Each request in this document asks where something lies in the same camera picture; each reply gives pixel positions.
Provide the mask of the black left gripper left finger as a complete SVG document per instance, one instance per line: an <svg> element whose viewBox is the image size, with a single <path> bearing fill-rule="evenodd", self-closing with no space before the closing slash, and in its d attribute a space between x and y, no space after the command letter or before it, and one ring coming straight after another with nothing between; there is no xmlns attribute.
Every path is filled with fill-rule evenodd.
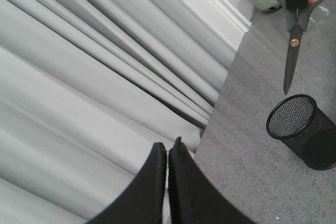
<svg viewBox="0 0 336 224"><path fill-rule="evenodd" d="M166 149L153 144L137 175L122 194L89 223L162 223Z"/></svg>

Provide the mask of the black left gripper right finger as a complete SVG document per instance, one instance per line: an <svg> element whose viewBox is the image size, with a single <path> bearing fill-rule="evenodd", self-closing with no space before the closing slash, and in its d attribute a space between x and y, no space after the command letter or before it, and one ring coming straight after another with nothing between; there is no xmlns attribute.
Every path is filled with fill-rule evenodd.
<svg viewBox="0 0 336 224"><path fill-rule="evenodd" d="M178 137L169 150L172 223L253 223L211 184Z"/></svg>

